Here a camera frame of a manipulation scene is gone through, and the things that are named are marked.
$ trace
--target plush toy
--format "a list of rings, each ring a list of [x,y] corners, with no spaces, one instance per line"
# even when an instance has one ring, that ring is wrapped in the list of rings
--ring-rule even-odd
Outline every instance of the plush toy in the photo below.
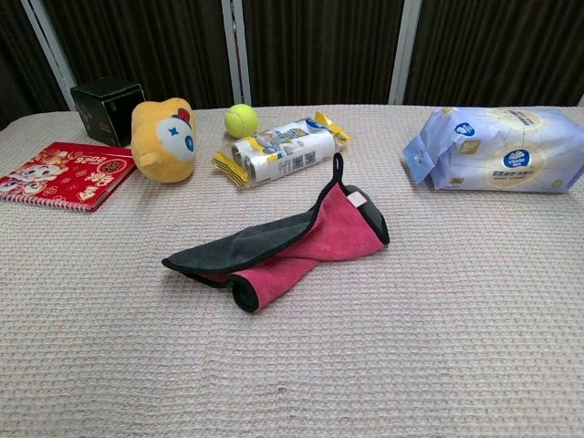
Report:
[[[186,179],[194,167],[194,115],[173,98],[142,102],[131,113],[131,154],[138,169],[159,183]]]

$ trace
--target dark curtain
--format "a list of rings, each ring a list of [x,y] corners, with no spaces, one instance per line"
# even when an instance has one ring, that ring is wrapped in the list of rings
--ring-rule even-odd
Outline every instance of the dark curtain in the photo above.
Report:
[[[0,130],[20,117],[67,110],[19,0],[0,1]]]
[[[582,0],[424,0],[404,103],[578,104]]]
[[[233,104],[219,0],[44,0],[78,83],[110,76],[146,99]]]
[[[257,106],[387,103],[403,0],[245,0]]]

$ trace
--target tennis ball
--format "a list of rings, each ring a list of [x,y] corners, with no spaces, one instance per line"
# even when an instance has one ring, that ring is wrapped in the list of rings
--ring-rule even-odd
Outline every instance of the tennis ball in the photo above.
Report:
[[[227,132],[237,139],[249,137],[257,132],[259,118],[249,105],[238,103],[231,107],[225,114],[225,127]]]

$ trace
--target notebook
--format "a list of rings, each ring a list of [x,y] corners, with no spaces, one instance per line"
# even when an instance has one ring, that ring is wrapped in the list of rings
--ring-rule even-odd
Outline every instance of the notebook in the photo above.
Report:
[[[0,199],[92,212],[134,168],[130,149],[58,141],[0,178]]]

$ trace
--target tissue box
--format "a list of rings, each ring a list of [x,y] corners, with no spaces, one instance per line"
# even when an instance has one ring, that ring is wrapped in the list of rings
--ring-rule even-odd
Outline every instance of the tissue box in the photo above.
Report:
[[[141,85],[102,78],[71,89],[75,108],[89,137],[110,146],[131,141],[131,112],[144,101]]]

